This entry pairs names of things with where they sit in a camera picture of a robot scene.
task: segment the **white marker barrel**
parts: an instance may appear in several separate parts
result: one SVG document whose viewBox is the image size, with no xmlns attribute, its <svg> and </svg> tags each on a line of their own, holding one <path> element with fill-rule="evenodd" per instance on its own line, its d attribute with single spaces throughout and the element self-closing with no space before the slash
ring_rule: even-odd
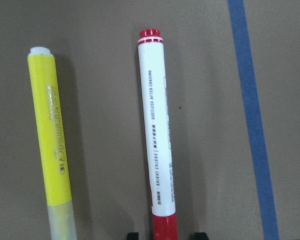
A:
<svg viewBox="0 0 300 240">
<path fill-rule="evenodd" d="M 154 28 L 138 41 L 154 240 L 177 240 L 164 44 Z"/>
</svg>

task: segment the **yellow highlighter barrel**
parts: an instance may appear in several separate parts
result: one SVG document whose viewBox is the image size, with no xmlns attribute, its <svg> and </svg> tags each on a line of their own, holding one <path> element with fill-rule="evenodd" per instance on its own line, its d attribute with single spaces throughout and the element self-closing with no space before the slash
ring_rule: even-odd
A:
<svg viewBox="0 0 300 240">
<path fill-rule="evenodd" d="M 33 47 L 28 66 L 51 238 L 77 240 L 55 58 Z"/>
</svg>

